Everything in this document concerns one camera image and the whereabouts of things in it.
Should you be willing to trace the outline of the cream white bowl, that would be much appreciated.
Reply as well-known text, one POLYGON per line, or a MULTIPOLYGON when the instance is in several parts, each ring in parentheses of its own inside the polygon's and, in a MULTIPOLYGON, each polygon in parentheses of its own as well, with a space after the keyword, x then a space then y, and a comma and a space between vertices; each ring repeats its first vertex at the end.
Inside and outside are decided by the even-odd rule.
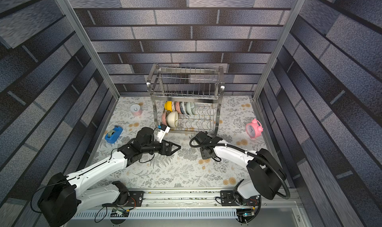
POLYGON ((177 111, 168 113, 166 117, 167 125, 171 128, 176 128, 178 126, 179 114, 177 111))

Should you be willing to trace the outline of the pink patterned floral bowl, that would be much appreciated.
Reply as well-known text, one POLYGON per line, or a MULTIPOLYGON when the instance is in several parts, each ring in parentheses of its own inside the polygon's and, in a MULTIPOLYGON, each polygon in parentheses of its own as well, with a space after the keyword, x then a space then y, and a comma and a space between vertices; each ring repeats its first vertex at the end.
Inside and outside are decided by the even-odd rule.
POLYGON ((161 123, 167 125, 167 112, 164 112, 161 117, 161 123))

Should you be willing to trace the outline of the blue white patterned bowl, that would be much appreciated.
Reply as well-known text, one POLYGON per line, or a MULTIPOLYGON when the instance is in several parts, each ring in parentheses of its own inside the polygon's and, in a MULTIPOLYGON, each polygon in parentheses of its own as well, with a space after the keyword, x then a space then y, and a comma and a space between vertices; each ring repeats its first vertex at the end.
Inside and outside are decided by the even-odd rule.
POLYGON ((182 113, 183 113, 184 115, 187 115, 188 113, 187 113, 187 110, 186 110, 185 102, 182 102, 182 103, 181 103, 181 108, 182 108, 182 113))

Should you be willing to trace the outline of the yellow bowl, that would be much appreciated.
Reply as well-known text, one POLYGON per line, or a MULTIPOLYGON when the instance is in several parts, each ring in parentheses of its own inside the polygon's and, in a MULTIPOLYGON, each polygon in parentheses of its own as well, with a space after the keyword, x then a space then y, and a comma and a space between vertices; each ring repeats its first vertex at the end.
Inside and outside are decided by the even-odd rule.
POLYGON ((173 108, 173 102, 172 102, 172 101, 167 101, 167 102, 165 103, 165 109, 166 109, 167 111, 172 112, 172 111, 174 110, 174 108, 173 108))

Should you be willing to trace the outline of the brown patterned bowl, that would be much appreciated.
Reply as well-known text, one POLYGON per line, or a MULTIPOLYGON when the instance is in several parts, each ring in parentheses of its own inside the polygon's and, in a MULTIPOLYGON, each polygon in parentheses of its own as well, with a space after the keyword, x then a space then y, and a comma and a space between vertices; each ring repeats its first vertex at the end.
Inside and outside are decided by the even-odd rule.
POLYGON ((181 114, 181 110, 180 110, 180 103, 175 101, 173 102, 173 106, 174 106, 174 110, 178 113, 178 114, 181 114))

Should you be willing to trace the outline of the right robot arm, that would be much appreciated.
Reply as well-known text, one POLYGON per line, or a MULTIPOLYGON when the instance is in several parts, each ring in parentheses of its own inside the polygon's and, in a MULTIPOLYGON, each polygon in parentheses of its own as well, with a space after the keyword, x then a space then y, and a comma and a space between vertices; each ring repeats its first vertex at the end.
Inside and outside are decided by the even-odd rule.
POLYGON ((244 150, 220 137, 210 137, 206 132, 199 132, 190 140, 189 145, 199 148, 202 157, 215 161, 226 159, 248 171, 249 178, 241 180, 234 188, 236 201, 259 195, 268 200, 275 196, 290 198, 290 190, 286 184, 287 175, 266 149, 244 150))

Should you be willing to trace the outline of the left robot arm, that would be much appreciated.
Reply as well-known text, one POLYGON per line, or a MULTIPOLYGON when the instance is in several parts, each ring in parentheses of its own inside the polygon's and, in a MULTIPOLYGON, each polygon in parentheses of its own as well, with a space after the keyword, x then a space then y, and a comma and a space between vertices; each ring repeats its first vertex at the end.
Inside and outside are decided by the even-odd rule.
POLYGON ((164 140, 169 127, 159 129, 144 127, 135 138, 115 148, 101 161, 79 171, 64 175, 59 172, 51 177, 37 205, 49 226, 60 227, 76 214, 96 206, 124 207, 136 198, 130 197, 128 188, 120 181, 97 189, 91 187, 107 176, 138 162, 143 154, 156 153, 171 156, 181 146, 164 140))

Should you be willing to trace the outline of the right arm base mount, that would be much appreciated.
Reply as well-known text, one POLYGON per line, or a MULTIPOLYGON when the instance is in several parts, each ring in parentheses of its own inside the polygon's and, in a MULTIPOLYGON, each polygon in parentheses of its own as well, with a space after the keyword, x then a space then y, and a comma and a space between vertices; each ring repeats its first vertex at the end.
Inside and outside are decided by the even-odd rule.
POLYGON ((245 199, 237 191, 222 190, 220 192, 220 202, 222 206, 256 207, 261 202, 261 196, 257 195, 245 199))

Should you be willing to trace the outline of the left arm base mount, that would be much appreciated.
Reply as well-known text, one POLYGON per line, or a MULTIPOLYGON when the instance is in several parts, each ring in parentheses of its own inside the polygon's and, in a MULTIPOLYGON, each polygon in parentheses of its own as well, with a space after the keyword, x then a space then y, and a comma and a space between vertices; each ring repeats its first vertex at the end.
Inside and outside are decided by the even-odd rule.
POLYGON ((144 191, 122 192, 118 198, 118 205, 123 208, 141 207, 144 193, 144 191))

